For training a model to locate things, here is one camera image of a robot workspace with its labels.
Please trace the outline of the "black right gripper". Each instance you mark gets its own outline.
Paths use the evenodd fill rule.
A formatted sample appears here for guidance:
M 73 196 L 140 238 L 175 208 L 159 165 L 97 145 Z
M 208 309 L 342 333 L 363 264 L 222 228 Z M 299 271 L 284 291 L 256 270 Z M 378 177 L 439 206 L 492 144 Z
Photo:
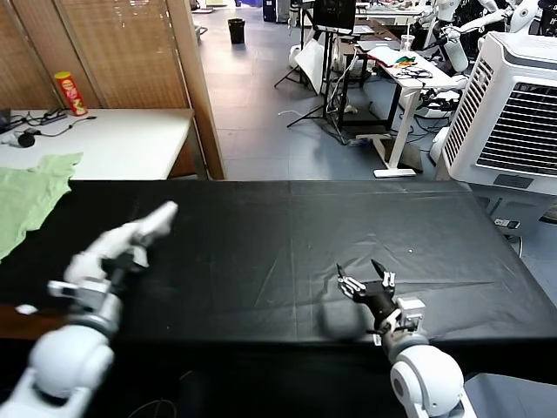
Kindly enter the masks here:
M 395 272 L 388 271 L 377 260 L 371 262 L 381 281 L 368 281 L 363 284 L 348 276 L 343 267 L 337 264 L 338 288 L 346 297 L 368 307 L 375 320 L 384 320 L 397 308 L 393 301 Z

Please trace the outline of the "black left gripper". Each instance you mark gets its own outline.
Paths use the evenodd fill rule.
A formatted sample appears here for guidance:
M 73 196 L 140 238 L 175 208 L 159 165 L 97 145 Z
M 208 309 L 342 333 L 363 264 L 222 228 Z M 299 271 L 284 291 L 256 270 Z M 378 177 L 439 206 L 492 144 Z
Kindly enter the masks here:
M 148 267 L 146 262 L 140 263 L 133 256 L 117 256 L 115 259 L 102 259 L 102 270 L 107 273 L 110 292 L 123 292 L 131 276 L 140 274 Z

